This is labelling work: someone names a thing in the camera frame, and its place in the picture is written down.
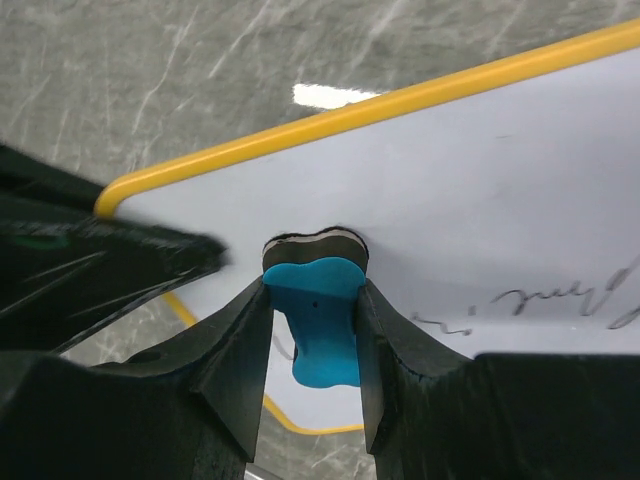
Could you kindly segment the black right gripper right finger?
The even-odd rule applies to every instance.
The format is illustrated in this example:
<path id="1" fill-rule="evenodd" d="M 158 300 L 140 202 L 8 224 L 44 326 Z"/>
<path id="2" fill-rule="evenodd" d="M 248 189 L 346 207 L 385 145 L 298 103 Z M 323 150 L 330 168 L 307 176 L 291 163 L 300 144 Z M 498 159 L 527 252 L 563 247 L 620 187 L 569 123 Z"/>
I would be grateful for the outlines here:
<path id="1" fill-rule="evenodd" d="M 635 479 L 639 360 L 468 359 L 372 283 L 354 310 L 366 449 L 381 479 Z"/>

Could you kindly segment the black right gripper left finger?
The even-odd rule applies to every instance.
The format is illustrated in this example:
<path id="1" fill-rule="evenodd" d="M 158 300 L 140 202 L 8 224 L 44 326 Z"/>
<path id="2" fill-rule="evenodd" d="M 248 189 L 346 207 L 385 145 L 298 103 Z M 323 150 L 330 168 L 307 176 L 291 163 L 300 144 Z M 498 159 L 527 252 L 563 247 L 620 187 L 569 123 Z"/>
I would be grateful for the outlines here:
<path id="1" fill-rule="evenodd" d="M 5 479 L 240 479 L 254 459 L 273 311 L 254 281 L 123 363 L 1 356 Z"/>

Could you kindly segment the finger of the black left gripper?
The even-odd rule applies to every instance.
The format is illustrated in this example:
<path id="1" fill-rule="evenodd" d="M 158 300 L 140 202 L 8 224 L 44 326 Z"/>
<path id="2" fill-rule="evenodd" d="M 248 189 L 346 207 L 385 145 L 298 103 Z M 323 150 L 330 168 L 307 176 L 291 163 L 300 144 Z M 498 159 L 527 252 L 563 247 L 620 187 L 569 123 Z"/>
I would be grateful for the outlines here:
<path id="1" fill-rule="evenodd" d="M 63 352 L 226 265 L 218 239 L 98 216 L 102 190 L 2 145 L 2 349 Z"/>

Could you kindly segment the blue whiteboard eraser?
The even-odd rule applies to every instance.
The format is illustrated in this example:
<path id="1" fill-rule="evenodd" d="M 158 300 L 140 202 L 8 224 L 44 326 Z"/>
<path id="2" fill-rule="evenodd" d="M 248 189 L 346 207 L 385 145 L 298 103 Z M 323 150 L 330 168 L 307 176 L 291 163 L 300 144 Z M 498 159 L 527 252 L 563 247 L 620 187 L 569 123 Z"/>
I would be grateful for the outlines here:
<path id="1" fill-rule="evenodd" d="M 354 311 L 368 261 L 364 240 L 341 226 L 286 233 L 265 244 L 262 282 L 272 308 L 286 318 L 299 384 L 360 385 Z"/>

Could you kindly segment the yellow framed whiteboard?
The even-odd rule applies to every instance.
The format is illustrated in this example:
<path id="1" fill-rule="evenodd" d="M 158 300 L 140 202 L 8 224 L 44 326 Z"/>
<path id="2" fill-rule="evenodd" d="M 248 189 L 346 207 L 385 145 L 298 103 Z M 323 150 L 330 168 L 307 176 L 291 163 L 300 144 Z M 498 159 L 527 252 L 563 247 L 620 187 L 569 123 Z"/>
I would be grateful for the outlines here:
<path id="1" fill-rule="evenodd" d="M 97 214 L 209 234 L 187 325 L 284 232 L 340 225 L 390 303 L 466 356 L 639 350 L 639 24 L 628 21 L 125 175 Z"/>

